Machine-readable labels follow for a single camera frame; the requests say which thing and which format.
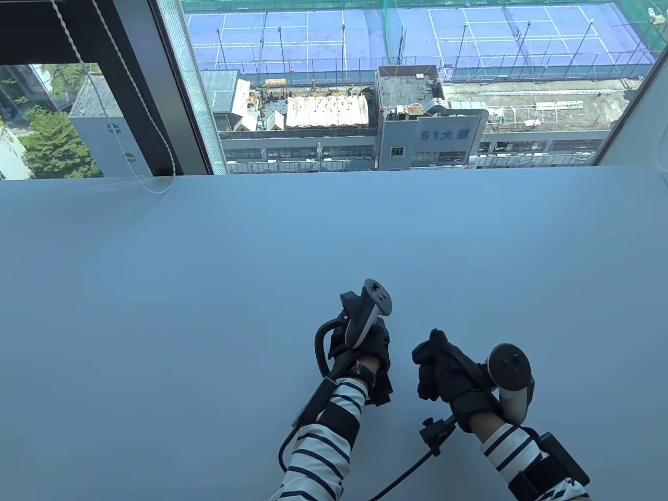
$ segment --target roof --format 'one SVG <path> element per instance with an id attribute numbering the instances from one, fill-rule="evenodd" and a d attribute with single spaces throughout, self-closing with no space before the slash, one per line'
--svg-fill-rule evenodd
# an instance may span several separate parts
<path id="1" fill-rule="evenodd" d="M 378 68 L 381 107 L 421 104 L 440 98 L 440 82 L 435 66 L 383 66 Z"/>
<path id="2" fill-rule="evenodd" d="M 202 70 L 206 99 L 213 113 L 231 113 L 239 70 Z"/>
<path id="3" fill-rule="evenodd" d="M 101 117 L 104 116 L 102 111 L 102 106 L 100 105 L 100 100 L 96 94 L 96 90 L 100 95 L 102 100 L 102 105 L 104 105 L 104 110 L 107 112 L 109 117 L 121 117 L 121 109 L 118 107 L 118 103 L 114 99 L 107 81 L 102 75 L 91 75 L 91 80 L 93 81 L 95 87 L 90 83 L 90 80 L 87 78 L 83 84 L 83 88 L 79 91 L 74 105 L 72 105 L 72 110 L 69 113 L 69 116 L 72 118 L 91 118 L 91 117 Z"/>
<path id="4" fill-rule="evenodd" d="M 455 83 L 444 92 L 448 101 L 486 103 L 494 123 L 486 132 L 601 131 L 621 117 L 640 84 L 626 79 Z"/>
<path id="5" fill-rule="evenodd" d="M 288 128 L 350 127 L 369 125 L 364 96 L 297 96 L 288 98 Z"/>
<path id="6" fill-rule="evenodd" d="M 232 101 L 232 113 L 238 116 L 248 114 L 248 97 L 251 94 L 251 83 L 247 80 L 236 81 L 236 91 Z"/>

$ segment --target text 61大蔵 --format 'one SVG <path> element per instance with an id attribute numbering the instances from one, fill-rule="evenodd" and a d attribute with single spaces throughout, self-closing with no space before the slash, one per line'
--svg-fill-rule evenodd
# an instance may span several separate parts
<path id="1" fill-rule="evenodd" d="M 470 129 L 459 129 L 455 134 L 451 130 L 423 130 L 420 138 L 423 141 L 429 139 L 443 141 L 445 139 L 468 139 Z"/>

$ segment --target window blind cord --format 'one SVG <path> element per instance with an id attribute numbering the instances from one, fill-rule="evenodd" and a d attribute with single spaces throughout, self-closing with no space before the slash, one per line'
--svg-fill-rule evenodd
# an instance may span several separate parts
<path id="1" fill-rule="evenodd" d="M 137 182 L 141 185 L 141 187 L 148 191 L 149 193 L 154 193 L 157 195 L 161 195 L 163 193 L 167 193 L 169 189 L 174 185 L 174 181 L 176 180 L 176 163 L 174 161 L 174 155 L 172 154 L 172 149 L 170 148 L 169 144 L 167 143 L 167 140 L 165 137 L 162 135 L 162 132 L 160 131 L 158 125 L 156 124 L 155 120 L 151 116 L 151 113 L 148 111 L 148 106 L 146 105 L 146 102 L 144 101 L 144 98 L 142 97 L 142 93 L 139 92 L 139 88 L 137 87 L 137 84 L 134 81 L 134 78 L 132 78 L 132 75 L 130 74 L 130 70 L 128 69 L 128 66 L 126 65 L 125 59 L 123 59 L 123 56 L 121 55 L 120 50 L 118 49 L 118 46 L 116 45 L 116 41 L 114 40 L 114 37 L 112 36 L 111 31 L 109 31 L 109 27 L 107 26 L 106 21 L 104 20 L 104 17 L 102 16 L 102 12 L 100 12 L 100 8 L 98 7 L 98 4 L 95 0 L 92 0 L 93 6 L 95 7 L 95 10 L 98 13 L 98 16 L 100 17 L 100 21 L 102 22 L 102 25 L 104 26 L 104 30 L 107 32 L 107 35 L 109 36 L 109 39 L 112 41 L 112 45 L 114 46 L 114 50 L 116 51 L 116 54 L 118 55 L 118 58 L 120 59 L 123 68 L 125 69 L 126 74 L 128 75 L 128 78 L 132 82 L 132 87 L 134 87 L 135 92 L 137 93 L 137 96 L 139 97 L 139 100 L 142 103 L 142 106 L 144 108 L 144 111 L 146 112 L 146 115 L 148 116 L 149 120 L 151 121 L 151 124 L 157 131 L 158 135 L 160 136 L 160 139 L 162 140 L 163 144 L 165 145 L 165 148 L 167 149 L 167 153 L 169 153 L 169 158 L 172 163 L 172 182 L 169 183 L 169 186 L 167 186 L 165 189 L 161 191 L 155 191 L 152 190 L 151 188 L 148 188 L 147 186 L 142 183 L 142 181 L 139 179 L 139 176 L 137 176 L 137 173 L 134 171 L 132 168 L 132 165 L 130 164 L 130 161 L 128 160 L 128 156 L 126 154 L 125 148 L 123 147 L 123 144 L 121 143 L 120 138 L 118 137 L 118 133 L 115 132 L 115 127 L 114 124 L 112 123 L 111 117 L 109 117 L 109 114 L 107 113 L 107 110 L 104 107 L 104 103 L 102 102 L 102 98 L 100 97 L 100 91 L 98 90 L 97 85 L 93 81 L 93 78 L 90 73 L 89 67 L 84 63 L 84 60 L 81 58 L 81 54 L 79 54 L 79 49 L 77 48 L 76 44 L 74 43 L 74 40 L 72 39 L 71 33 L 69 32 L 69 29 L 67 28 L 67 25 L 65 24 L 65 20 L 63 19 L 63 15 L 60 13 L 60 9 L 55 3 L 55 0 L 50 0 L 51 1 L 51 6 L 53 7 L 53 10 L 55 11 L 55 14 L 58 16 L 58 20 L 60 21 L 60 25 L 63 27 L 63 30 L 65 31 L 65 35 L 67 36 L 67 40 L 69 40 L 69 44 L 72 47 L 72 50 L 74 50 L 74 53 L 79 60 L 79 64 L 81 67 L 84 69 L 86 72 L 86 77 L 90 83 L 90 85 L 93 87 L 93 90 L 95 91 L 95 95 L 98 97 L 98 101 L 100 102 L 100 107 L 102 109 L 102 113 L 104 114 L 105 118 L 107 119 L 107 122 L 109 122 L 110 125 L 110 131 L 114 134 L 116 137 L 116 141 L 118 143 L 118 147 L 120 150 L 123 152 L 123 159 L 125 160 L 125 163 L 128 165 L 130 168 L 130 171 L 132 172 L 132 175 L 134 178 L 137 180 Z"/>

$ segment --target cable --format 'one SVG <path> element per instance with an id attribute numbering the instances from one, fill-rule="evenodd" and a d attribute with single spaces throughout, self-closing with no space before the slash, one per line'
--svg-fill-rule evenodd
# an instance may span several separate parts
<path id="1" fill-rule="evenodd" d="M 288 436 L 285 437 L 285 440 L 283 440 L 281 448 L 279 449 L 279 465 L 281 465 L 283 473 L 286 473 L 288 471 L 288 468 L 285 465 L 285 462 L 283 461 L 283 454 L 285 454 L 285 449 L 287 448 L 288 444 L 292 442 L 292 439 L 295 437 L 295 435 L 297 435 L 298 430 L 299 429 L 297 427 L 293 428 L 292 431 L 288 434 Z"/>
<path id="2" fill-rule="evenodd" d="M 157 195 L 167 193 L 167 191 L 169 191 L 169 189 L 174 185 L 174 181 L 176 180 L 176 163 L 174 161 L 174 155 L 172 154 L 172 149 L 169 147 L 169 144 L 167 143 L 167 140 L 162 135 L 162 132 L 160 131 L 158 125 L 155 123 L 155 120 L 153 120 L 153 117 L 151 116 L 151 113 L 148 111 L 148 106 L 146 105 L 146 102 L 144 101 L 144 98 L 142 97 L 142 93 L 139 92 L 139 88 L 137 87 L 137 84 L 135 83 L 134 78 L 132 78 L 132 74 L 130 73 L 130 70 L 128 69 L 128 65 L 126 65 L 125 59 L 123 59 L 123 56 L 122 56 L 120 50 L 118 49 L 118 46 L 116 45 L 116 40 L 114 40 L 114 37 L 113 37 L 111 31 L 109 30 L 109 27 L 107 26 L 107 23 L 104 20 L 104 17 L 102 16 L 102 12 L 100 11 L 100 8 L 98 7 L 97 2 L 95 0 L 92 0 L 92 3 L 93 3 L 93 6 L 95 7 L 95 10 L 98 13 L 98 17 L 100 18 L 100 21 L 102 22 L 102 25 L 104 26 L 105 31 L 107 32 L 107 35 L 109 36 L 109 39 L 112 41 L 112 45 L 114 46 L 114 50 L 116 50 L 116 54 L 118 55 L 118 58 L 120 59 L 122 65 L 123 65 L 123 68 L 125 69 L 126 74 L 128 75 L 128 77 L 129 77 L 129 79 L 132 83 L 132 86 L 134 87 L 134 90 L 137 93 L 137 96 L 139 97 L 139 100 L 141 101 L 142 106 L 144 107 L 144 111 L 146 112 L 146 115 L 148 116 L 149 120 L 151 121 L 151 124 L 153 124 L 153 127 L 155 128 L 155 130 L 158 132 L 158 135 L 160 136 L 160 139 L 162 139 L 162 142 L 165 145 L 165 148 L 167 148 L 167 153 L 169 153 L 169 158 L 170 158 L 170 161 L 172 163 L 172 182 L 169 184 L 169 186 L 167 186 L 167 188 L 165 188 L 162 191 L 154 191 L 154 190 L 144 186 L 142 181 L 139 179 L 139 176 L 137 176 L 137 173 L 134 172 L 134 169 L 132 168 L 132 165 L 130 164 L 130 161 L 128 160 L 128 156 L 126 154 L 125 148 L 123 147 L 123 144 L 121 143 L 121 140 L 118 137 L 118 134 L 116 132 L 114 132 L 114 136 L 116 137 L 116 141 L 118 142 L 119 148 L 123 152 L 123 158 L 125 159 L 126 164 L 128 165 L 128 167 L 130 167 L 130 171 L 132 172 L 132 175 L 137 180 L 137 182 L 141 185 L 141 187 L 144 190 L 146 190 L 150 193 L 157 194 Z M 104 107 L 104 103 L 102 102 L 102 98 L 100 97 L 100 92 L 98 91 L 98 87 L 95 84 L 95 82 L 93 81 L 93 78 L 90 74 L 90 70 L 89 70 L 88 66 L 86 66 L 86 63 L 84 63 L 84 60 L 81 58 L 81 54 L 79 54 L 79 49 L 77 48 L 76 44 L 74 43 L 74 40 L 72 39 L 72 35 L 69 32 L 69 29 L 67 28 L 67 25 L 65 24 L 65 20 L 63 19 L 63 15 L 60 13 L 60 9 L 56 5 L 55 0 L 51 0 L 51 6 L 53 7 L 53 10 L 55 11 L 55 14 L 58 16 L 58 20 L 60 21 L 60 25 L 63 27 L 63 30 L 65 31 L 65 34 L 67 35 L 67 40 L 69 40 L 69 44 L 71 45 L 72 50 L 74 50 L 74 53 L 75 53 L 75 55 L 76 55 L 76 57 L 79 61 L 79 64 L 81 65 L 81 67 L 86 72 L 86 77 L 88 78 L 88 81 L 90 82 L 90 85 L 93 87 L 93 90 L 95 91 L 95 95 L 98 97 L 98 101 L 100 102 L 100 107 L 102 109 L 102 113 L 104 114 L 105 118 L 107 119 L 107 122 L 109 122 L 109 125 L 112 126 L 112 127 L 110 127 L 110 130 L 114 130 L 112 119 L 109 117 L 109 114 L 107 113 L 107 110 Z"/>
<path id="3" fill-rule="evenodd" d="M 410 468 L 408 468 L 408 470 L 406 470 L 404 473 L 402 473 L 401 475 L 399 475 L 399 476 L 397 477 L 397 479 L 396 479 L 394 482 L 392 482 L 390 485 L 388 485 L 387 487 L 385 487 L 381 492 L 379 492 L 378 494 L 376 494 L 376 495 L 375 495 L 374 497 L 372 497 L 369 501 L 378 501 L 380 498 L 382 498 L 383 496 L 385 496 L 389 491 L 391 491 L 391 490 L 394 489 L 396 486 L 398 486 L 399 484 L 401 484 L 404 480 L 406 480 L 406 478 L 408 478 L 408 477 L 409 477 L 415 470 L 417 470 L 420 466 L 422 466 L 423 464 L 425 464 L 425 462 L 426 462 L 430 457 L 432 457 L 433 455 L 434 455 L 434 453 L 433 453 L 432 451 L 429 451 L 427 454 L 425 454 L 424 456 L 422 456 L 422 457 L 421 457 L 421 458 L 420 458 L 420 459 L 419 459 L 413 466 L 411 466 Z"/>

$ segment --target sign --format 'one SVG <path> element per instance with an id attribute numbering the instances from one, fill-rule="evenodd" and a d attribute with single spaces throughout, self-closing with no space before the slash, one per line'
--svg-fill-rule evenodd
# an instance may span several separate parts
<path id="1" fill-rule="evenodd" d="M 417 119 L 416 152 L 467 152 L 478 132 L 480 116 L 431 116 Z"/>

